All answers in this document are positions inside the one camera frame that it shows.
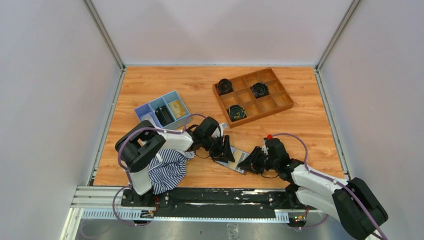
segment wood grain surface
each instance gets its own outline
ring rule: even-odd
[[[224,114],[212,91],[212,84],[222,78],[233,78],[263,67],[128,67],[119,93],[115,112],[101,155],[94,185],[124,186],[127,177],[117,163],[115,143],[139,120],[134,109],[163,94],[177,90],[190,113],[211,116],[224,122]],[[342,168],[333,141],[323,101],[320,96],[314,71],[311,67],[272,68],[294,100],[291,109],[267,116],[253,122],[227,128],[231,145],[246,152],[263,145],[268,134],[291,133],[299,136],[309,150],[308,164],[326,174],[342,178]],[[194,117],[191,124],[198,124],[201,117]],[[290,157],[303,160],[305,150],[301,143],[290,136],[280,137]],[[199,156],[207,156],[198,151]],[[179,187],[211,188],[284,188],[287,182],[268,179],[248,173],[242,175],[214,163],[210,158],[195,157],[187,162],[187,174]],[[264,174],[276,175],[271,170]]]

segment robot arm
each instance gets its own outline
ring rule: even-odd
[[[274,169],[282,180],[290,182],[285,193],[293,208],[307,205],[321,210],[339,220],[356,239],[365,239],[376,228],[346,188],[354,192],[378,226],[388,220],[386,211],[362,179],[347,181],[306,166],[290,158],[277,138],[265,138],[265,146],[256,147],[238,167],[254,174]]]
[[[148,166],[154,157],[160,158],[159,150],[196,151],[199,148],[209,151],[214,160],[227,163],[235,161],[229,136],[223,134],[222,127],[211,117],[207,117],[198,126],[192,125],[186,131],[155,128],[145,120],[115,145],[127,166],[132,188],[139,196],[152,188]],[[263,148],[255,147],[237,166],[253,174],[275,170],[282,180],[290,182],[285,188],[285,194],[292,208],[307,205],[321,210],[339,220],[344,229],[356,239],[365,239],[376,228],[346,189],[354,192],[378,226],[388,220],[386,211],[363,180],[354,178],[347,181],[308,167],[304,162],[290,158],[278,138],[266,138]]]
[[[230,138],[223,135],[219,123],[207,117],[200,125],[186,131],[172,131],[154,127],[148,120],[140,122],[115,145],[120,159],[126,164],[128,179],[133,190],[140,196],[152,188],[148,166],[153,158],[162,159],[161,149],[196,151],[204,148],[214,160],[234,162]]]

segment blue and white striped fabric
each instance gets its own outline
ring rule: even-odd
[[[148,178],[155,195],[177,187],[186,175],[186,162],[195,156],[193,152],[175,149],[162,149],[158,154],[162,158],[162,162],[154,157],[148,165]]]

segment gray wall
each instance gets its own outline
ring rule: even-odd
[[[322,73],[350,172],[388,212],[390,239],[422,239],[423,1],[364,0]]]
[[[1,239],[59,238],[119,69],[81,0],[0,0]]]
[[[313,65],[352,0],[94,0],[126,64]]]

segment wooden tray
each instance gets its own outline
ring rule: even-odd
[[[291,109],[295,104],[271,68],[251,72],[229,80],[232,84],[233,92],[220,96],[217,91],[218,83],[215,83],[212,89],[230,128]],[[250,87],[256,83],[265,83],[268,86],[269,95],[255,98]],[[246,112],[246,118],[231,121],[228,115],[228,108],[232,105],[242,106]]]

